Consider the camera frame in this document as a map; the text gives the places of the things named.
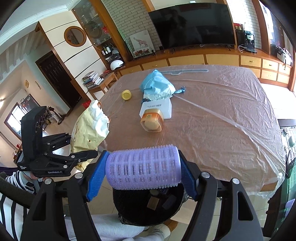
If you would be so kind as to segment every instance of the trash can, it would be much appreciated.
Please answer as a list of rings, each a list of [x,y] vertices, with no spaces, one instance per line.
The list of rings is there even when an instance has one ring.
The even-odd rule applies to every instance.
[[[170,219],[187,201],[188,195],[181,183],[176,187],[167,188],[166,192],[164,194],[159,191],[158,195],[152,195],[150,190],[113,189],[113,201],[121,223],[134,226],[154,226]],[[147,207],[151,197],[159,199],[155,210]]]

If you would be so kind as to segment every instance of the flat screen tv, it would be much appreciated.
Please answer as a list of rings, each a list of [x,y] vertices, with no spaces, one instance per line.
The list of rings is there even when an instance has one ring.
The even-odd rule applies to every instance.
[[[188,3],[149,13],[164,49],[188,45],[235,45],[226,4]]]

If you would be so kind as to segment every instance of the blue plastic bag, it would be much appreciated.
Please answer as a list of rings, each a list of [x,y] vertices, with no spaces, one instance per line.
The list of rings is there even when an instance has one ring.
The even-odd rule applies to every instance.
[[[140,90],[144,92],[144,99],[154,101],[172,97],[176,88],[156,69],[147,75],[140,85]]]

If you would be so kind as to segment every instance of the crumpled yellow bag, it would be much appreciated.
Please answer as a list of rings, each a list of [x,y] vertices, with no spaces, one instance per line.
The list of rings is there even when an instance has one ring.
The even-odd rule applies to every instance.
[[[98,100],[92,101],[89,107],[79,116],[71,135],[71,153],[97,150],[100,143],[109,134],[109,118],[103,113]],[[92,159],[81,162],[76,168],[83,172]]]

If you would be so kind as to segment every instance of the foot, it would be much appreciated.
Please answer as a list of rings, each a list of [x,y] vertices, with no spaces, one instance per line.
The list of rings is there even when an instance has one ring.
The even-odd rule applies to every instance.
[[[165,221],[163,224],[166,225],[170,229],[170,232],[172,232],[177,227],[178,222],[169,219],[169,220]]]

